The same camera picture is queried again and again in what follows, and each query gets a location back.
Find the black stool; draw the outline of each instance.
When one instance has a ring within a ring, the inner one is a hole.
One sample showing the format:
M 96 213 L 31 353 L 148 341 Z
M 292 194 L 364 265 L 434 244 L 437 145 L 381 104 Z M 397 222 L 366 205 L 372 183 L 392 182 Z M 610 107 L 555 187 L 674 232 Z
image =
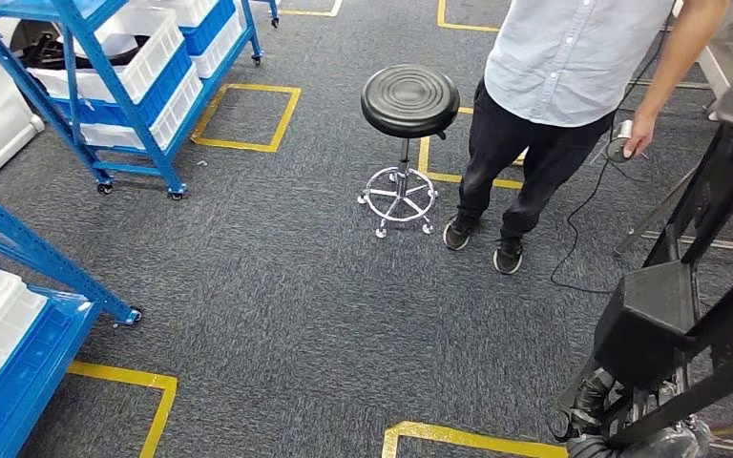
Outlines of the black stool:
M 366 82 L 361 94 L 361 109 L 372 127 L 403 139 L 398 166 L 373 175 L 358 196 L 358 203 L 368 204 L 381 217 L 375 235 L 380 239 L 387 236 L 387 221 L 409 222 L 420 218 L 425 220 L 423 232 L 431 234 L 433 226 L 426 214 L 437 192 L 428 177 L 409 168 L 408 142 L 412 138 L 435 134 L 445 139 L 445 130 L 459 110 L 459 92 L 447 76 L 435 70 L 419 65 L 398 65 L 377 72 Z M 394 183 L 393 190 L 373 187 L 382 177 Z M 409 186 L 410 178 L 422 184 Z M 418 204 L 411 199 L 420 191 L 426 191 L 427 203 Z M 386 201 L 391 202 L 385 211 L 373 201 L 377 197 L 388 198 Z M 404 215 L 401 206 L 410 208 L 411 214 Z

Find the stool column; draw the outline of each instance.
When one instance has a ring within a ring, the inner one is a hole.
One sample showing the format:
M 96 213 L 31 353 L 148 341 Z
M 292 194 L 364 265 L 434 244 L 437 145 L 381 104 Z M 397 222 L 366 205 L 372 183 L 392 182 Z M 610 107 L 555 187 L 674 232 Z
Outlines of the stool column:
M 408 138 L 403 139 L 400 163 L 397 166 L 397 195 L 400 198 L 406 196 L 408 189 Z

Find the black sneaker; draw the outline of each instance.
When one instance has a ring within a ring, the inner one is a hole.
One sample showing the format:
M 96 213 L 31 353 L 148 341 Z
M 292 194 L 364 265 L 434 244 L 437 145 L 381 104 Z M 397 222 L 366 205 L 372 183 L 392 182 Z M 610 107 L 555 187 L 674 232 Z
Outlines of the black sneaker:
M 521 246 L 521 237 L 502 237 L 499 240 L 499 247 L 493 253 L 493 265 L 495 270 L 502 275 L 512 275 L 521 267 L 521 253 L 524 247 Z
M 459 251 L 468 245 L 471 239 L 471 232 L 476 229 L 479 219 L 457 215 L 445 226 L 443 231 L 443 243 L 450 250 Z

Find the round stool seat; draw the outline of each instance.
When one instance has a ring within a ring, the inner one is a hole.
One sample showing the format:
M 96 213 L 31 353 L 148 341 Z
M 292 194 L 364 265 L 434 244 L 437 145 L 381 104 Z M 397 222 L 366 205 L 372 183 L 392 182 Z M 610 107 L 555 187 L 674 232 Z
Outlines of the round stool seat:
M 459 92 L 445 75 L 421 65 L 397 65 L 374 74 L 361 93 L 364 117 L 401 138 L 439 134 L 459 110 Z

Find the handheld controller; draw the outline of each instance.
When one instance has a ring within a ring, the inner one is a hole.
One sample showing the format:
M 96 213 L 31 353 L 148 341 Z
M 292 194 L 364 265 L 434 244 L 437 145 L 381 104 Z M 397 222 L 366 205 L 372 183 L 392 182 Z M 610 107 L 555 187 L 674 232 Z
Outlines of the handheld controller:
M 612 138 L 611 142 L 606 148 L 605 153 L 608 156 L 608 160 L 617 164 L 621 164 L 633 158 L 632 156 L 625 157 L 624 153 L 625 143 L 627 143 L 628 140 L 631 139 L 631 129 L 633 127 L 634 121 L 630 119 L 622 121 L 622 123 L 619 124 L 617 130 L 614 133 L 614 138 Z

